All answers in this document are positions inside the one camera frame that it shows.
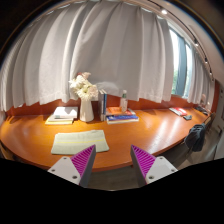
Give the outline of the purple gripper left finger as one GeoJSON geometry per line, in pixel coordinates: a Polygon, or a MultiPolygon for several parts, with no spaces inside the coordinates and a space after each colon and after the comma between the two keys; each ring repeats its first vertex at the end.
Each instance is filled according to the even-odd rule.
{"type": "Polygon", "coordinates": [[[49,172],[81,187],[87,187],[96,156],[96,146],[92,145],[71,157],[61,157],[49,172]]]}

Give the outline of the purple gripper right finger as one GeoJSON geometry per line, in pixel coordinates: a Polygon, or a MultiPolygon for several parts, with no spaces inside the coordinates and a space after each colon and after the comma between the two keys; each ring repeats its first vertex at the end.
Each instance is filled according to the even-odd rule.
{"type": "Polygon", "coordinates": [[[137,146],[131,146],[130,154],[140,187],[177,172],[165,157],[155,157],[137,146]]]}

